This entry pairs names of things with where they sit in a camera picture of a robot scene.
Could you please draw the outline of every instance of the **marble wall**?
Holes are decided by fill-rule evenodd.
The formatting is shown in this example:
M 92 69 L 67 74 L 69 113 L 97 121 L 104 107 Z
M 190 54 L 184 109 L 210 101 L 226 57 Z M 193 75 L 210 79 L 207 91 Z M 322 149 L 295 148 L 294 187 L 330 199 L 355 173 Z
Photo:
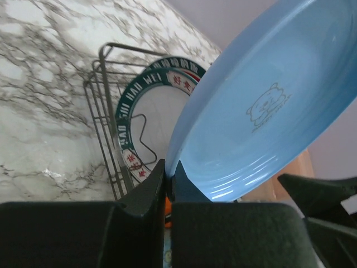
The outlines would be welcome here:
M 113 199 L 82 87 L 109 41 L 219 55 L 159 0 L 0 1 L 0 202 Z

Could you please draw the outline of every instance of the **orange object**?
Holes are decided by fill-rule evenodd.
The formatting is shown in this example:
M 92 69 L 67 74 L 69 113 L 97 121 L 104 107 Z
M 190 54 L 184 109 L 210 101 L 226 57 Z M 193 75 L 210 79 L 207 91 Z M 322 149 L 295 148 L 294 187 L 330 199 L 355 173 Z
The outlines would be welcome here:
M 165 217 L 168 216 L 168 215 L 171 215 L 171 202 L 168 199 L 168 197 L 166 197 L 166 200 L 165 200 Z M 171 226 L 172 226 L 171 222 L 165 223 L 165 227 L 166 228 L 170 228 Z

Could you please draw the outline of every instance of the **metal dish rack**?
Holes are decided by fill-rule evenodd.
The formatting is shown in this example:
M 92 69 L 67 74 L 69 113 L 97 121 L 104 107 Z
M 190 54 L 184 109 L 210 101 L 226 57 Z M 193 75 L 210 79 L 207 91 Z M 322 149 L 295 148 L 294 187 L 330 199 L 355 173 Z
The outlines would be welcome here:
M 115 200 L 131 191 L 139 181 L 136 181 L 124 163 L 114 116 L 114 105 L 116 106 L 118 99 L 132 79 L 140 74 L 149 63 L 166 55 L 138 47 L 107 43 L 100 48 L 99 60 L 92 62 L 92 71 L 83 83 Z M 144 114 L 138 114 L 135 117 L 138 116 L 142 116 L 146 121 Z M 155 152 L 145 145 L 141 138 L 140 142 L 154 154 L 157 160 Z M 146 164 L 150 163 L 141 161 L 141 165 L 136 168 L 141 168 Z

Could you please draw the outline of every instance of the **ceramic plate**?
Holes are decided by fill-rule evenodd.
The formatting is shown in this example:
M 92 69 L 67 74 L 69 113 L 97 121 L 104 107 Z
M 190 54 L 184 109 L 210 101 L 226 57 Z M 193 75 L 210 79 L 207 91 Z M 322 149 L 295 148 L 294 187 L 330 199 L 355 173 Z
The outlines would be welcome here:
M 171 137 L 212 201 L 228 202 L 272 177 L 357 96 L 355 0 L 281 0 L 217 58 Z
M 115 118 L 124 160 L 138 182 L 149 176 L 156 160 L 165 158 L 173 128 L 196 84 L 176 69 L 154 69 L 137 76 L 123 92 Z
M 175 68 L 177 70 L 183 71 L 184 73 L 193 77 L 197 82 L 199 82 L 202 76 L 206 73 L 206 70 L 203 69 L 199 64 L 192 60 L 178 56 L 168 56 L 154 61 L 143 72 L 160 68 Z

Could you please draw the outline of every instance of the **light blue oval plate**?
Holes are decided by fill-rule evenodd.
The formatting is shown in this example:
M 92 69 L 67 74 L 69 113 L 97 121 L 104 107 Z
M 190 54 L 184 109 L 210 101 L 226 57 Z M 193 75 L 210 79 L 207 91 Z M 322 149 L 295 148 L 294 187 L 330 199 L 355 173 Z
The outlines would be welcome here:
M 212 201 L 269 179 L 357 96 L 357 0 L 281 0 L 217 58 L 182 111 L 166 173 L 180 160 Z

